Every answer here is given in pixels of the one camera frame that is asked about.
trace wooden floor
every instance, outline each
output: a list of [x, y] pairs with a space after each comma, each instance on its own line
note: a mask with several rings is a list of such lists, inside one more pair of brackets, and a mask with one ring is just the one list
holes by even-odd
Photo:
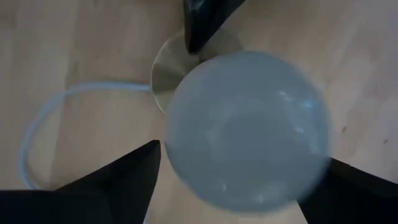
[[[223, 29], [318, 85], [334, 158], [398, 183], [396, 21], [395, 0], [247, 0]], [[157, 51], [182, 27], [181, 0], [0, 0], [0, 188], [24, 188], [21, 136], [51, 95], [81, 82], [148, 83]], [[29, 163], [51, 189], [151, 139], [164, 139], [164, 116], [149, 93], [84, 93], [51, 115]], [[296, 203], [264, 216], [215, 209], [178, 180], [165, 153], [147, 216], [149, 224], [306, 223]]]

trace white cord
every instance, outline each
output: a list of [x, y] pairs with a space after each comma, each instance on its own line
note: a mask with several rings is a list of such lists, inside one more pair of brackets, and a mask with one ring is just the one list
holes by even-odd
[[30, 122], [27, 127], [24, 137], [22, 138], [20, 154], [19, 154], [19, 172], [21, 173], [22, 180], [24, 181], [26, 187], [30, 189], [39, 189], [39, 186], [30, 179], [29, 171], [27, 168], [27, 158], [30, 149], [30, 143], [34, 137], [37, 129], [45, 119], [45, 117], [59, 104], [61, 104], [67, 96], [75, 95], [83, 91], [90, 90], [129, 90], [129, 91], [149, 91], [149, 85], [128, 83], [128, 82], [93, 82], [84, 83], [72, 86], [64, 93], [59, 93], [51, 97], [46, 104], [40, 109], [36, 117]]

